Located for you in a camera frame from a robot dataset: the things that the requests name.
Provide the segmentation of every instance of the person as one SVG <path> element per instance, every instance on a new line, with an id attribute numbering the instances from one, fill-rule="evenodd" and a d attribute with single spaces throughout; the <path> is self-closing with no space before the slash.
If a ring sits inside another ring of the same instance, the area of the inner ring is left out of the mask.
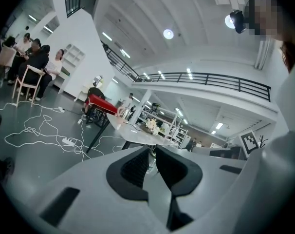
<path id="1" fill-rule="evenodd" d="M 20 39 L 22 39 L 22 36 L 24 36 L 27 31 L 29 30 L 29 26 L 26 26 L 25 29 L 23 29 L 22 31 L 20 31 L 20 33 L 17 34 L 16 39 L 19 41 Z"/>
<path id="2" fill-rule="evenodd" d="M 20 56 L 16 56 L 12 62 L 12 66 L 8 72 L 8 85 L 13 85 L 15 83 L 16 75 L 18 74 L 19 67 L 22 63 L 26 62 L 31 55 L 36 55 L 40 51 L 40 40 L 35 39 L 32 44 L 31 48 L 29 48 L 24 54 Z"/>
<path id="3" fill-rule="evenodd" d="M 86 114 L 89 110 L 89 96 L 90 95 L 95 95 L 95 96 L 98 96 L 100 97 L 101 99 L 104 99 L 105 100 L 105 96 L 104 94 L 102 93 L 102 91 L 96 87 L 91 87 L 89 90 L 88 90 L 88 93 L 87 93 L 87 98 L 84 102 L 84 105 L 83 105 L 83 108 L 81 109 L 81 111 Z"/>
<path id="4" fill-rule="evenodd" d="M 283 42 L 283 61 L 290 73 L 295 64 L 295 1 L 249 0 L 244 16 L 255 35 L 270 36 Z"/>
<path id="5" fill-rule="evenodd" d="M 27 51 L 31 47 L 30 37 L 30 33 L 26 33 L 24 37 L 21 38 L 13 47 L 16 51 L 19 52 L 20 55 L 25 55 L 25 51 Z"/>
<path id="6" fill-rule="evenodd" d="M 52 81 L 55 80 L 56 76 L 58 76 L 61 72 L 62 68 L 62 57 L 64 55 L 64 50 L 60 49 L 55 57 L 49 58 L 49 61 L 47 63 L 47 66 L 44 69 L 45 75 L 41 78 L 40 80 L 40 88 L 38 91 L 38 94 L 35 98 L 36 101 L 40 101 L 41 98 L 44 96 L 44 92 L 48 86 L 48 84 Z"/>
<path id="7" fill-rule="evenodd" d="M 28 65 L 43 71 L 49 61 L 49 58 L 48 58 L 49 51 L 50 51 L 50 46 L 44 45 L 39 51 L 32 53 L 27 59 L 27 61 L 20 65 L 18 70 L 19 78 L 21 80 L 23 79 L 24 73 Z M 28 71 L 25 75 L 24 83 L 37 85 L 39 77 L 40 77 L 39 74 L 33 71 Z M 22 96 L 24 95 L 25 91 L 26 91 L 26 87 L 23 87 L 21 91 Z"/>
<path id="8" fill-rule="evenodd" d="M 122 106 L 127 108 L 131 105 L 132 103 L 132 97 L 133 97 L 133 93 L 130 93 L 129 96 L 127 96 L 122 103 Z"/>
<path id="9" fill-rule="evenodd" d="M 188 144 L 186 145 L 186 149 L 191 152 L 192 149 L 196 146 L 196 138 L 193 138 L 193 140 L 189 141 Z"/>

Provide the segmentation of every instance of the seated person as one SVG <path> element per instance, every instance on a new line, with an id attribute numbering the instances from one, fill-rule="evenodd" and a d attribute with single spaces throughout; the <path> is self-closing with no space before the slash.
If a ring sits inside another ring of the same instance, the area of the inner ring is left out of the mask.
<path id="1" fill-rule="evenodd" d="M 31 47 L 30 43 L 30 33 L 26 33 L 23 38 L 21 38 L 13 48 L 20 54 L 25 55 L 25 51 L 27 51 Z"/>
<path id="2" fill-rule="evenodd" d="M 95 88 L 95 87 L 90 88 L 87 93 L 87 99 L 85 100 L 84 106 L 81 109 L 81 111 L 83 111 L 83 113 L 85 113 L 85 114 L 88 112 L 88 109 L 89 109 L 89 96 L 90 95 L 95 95 L 95 96 L 100 97 L 101 99 L 105 99 L 105 96 L 100 89 Z"/>
<path id="3" fill-rule="evenodd" d="M 15 83 L 16 75 L 18 74 L 21 64 L 26 62 L 31 54 L 39 52 L 40 46 L 40 40 L 35 39 L 32 42 L 31 48 L 29 48 L 24 54 L 16 55 L 8 72 L 8 85 L 13 85 Z"/>
<path id="4" fill-rule="evenodd" d="M 36 101 L 40 101 L 41 98 L 44 96 L 44 92 L 49 85 L 49 83 L 56 78 L 61 72 L 62 68 L 62 56 L 64 54 L 64 50 L 60 49 L 55 57 L 49 58 L 47 66 L 44 69 L 45 75 L 40 80 L 40 88 L 38 94 L 35 98 Z"/>
<path id="5" fill-rule="evenodd" d="M 18 70 L 19 78 L 21 80 L 23 79 L 24 73 L 25 73 L 28 65 L 43 71 L 49 61 L 49 58 L 48 58 L 49 51 L 50 51 L 50 46 L 44 45 L 39 51 L 33 52 L 29 56 L 27 61 L 20 65 L 19 70 Z M 39 74 L 29 70 L 25 75 L 23 83 L 37 85 L 39 77 L 40 77 Z M 26 87 L 23 87 L 22 91 L 21 91 L 21 95 L 24 95 L 25 91 L 26 91 Z"/>

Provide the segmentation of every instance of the dark hair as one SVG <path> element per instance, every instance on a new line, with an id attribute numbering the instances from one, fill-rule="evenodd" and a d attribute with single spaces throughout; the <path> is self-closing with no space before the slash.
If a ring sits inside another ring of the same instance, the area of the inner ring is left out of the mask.
<path id="1" fill-rule="evenodd" d="M 11 48 L 13 45 L 15 45 L 15 43 L 16 39 L 14 37 L 8 37 L 2 44 Z"/>
<path id="2" fill-rule="evenodd" d="M 40 40 L 38 38 L 36 38 L 35 40 L 33 40 L 33 42 L 36 42 L 41 47 L 41 43 L 40 43 Z"/>
<path id="3" fill-rule="evenodd" d="M 24 35 L 24 37 L 26 37 L 26 38 L 29 40 L 30 37 L 31 37 L 31 34 L 30 34 L 30 33 L 26 33 L 26 34 Z"/>
<path id="4" fill-rule="evenodd" d="M 64 50 L 63 49 L 60 49 L 61 52 L 62 52 L 62 56 L 64 55 Z"/>
<path id="5" fill-rule="evenodd" d="M 43 52 L 45 52 L 45 53 L 49 53 L 49 51 L 50 51 L 50 46 L 49 45 L 43 45 L 42 46 L 42 48 L 41 48 L 41 50 L 43 51 Z"/>

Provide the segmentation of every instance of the shelving unit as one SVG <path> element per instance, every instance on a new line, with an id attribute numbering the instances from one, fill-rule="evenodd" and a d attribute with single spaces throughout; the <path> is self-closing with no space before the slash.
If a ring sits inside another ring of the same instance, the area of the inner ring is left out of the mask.
<path id="1" fill-rule="evenodd" d="M 59 87 L 61 94 L 69 81 L 70 76 L 75 72 L 76 67 L 85 58 L 85 54 L 73 44 L 68 44 L 64 49 L 62 57 L 62 69 L 54 81 L 55 86 Z"/>

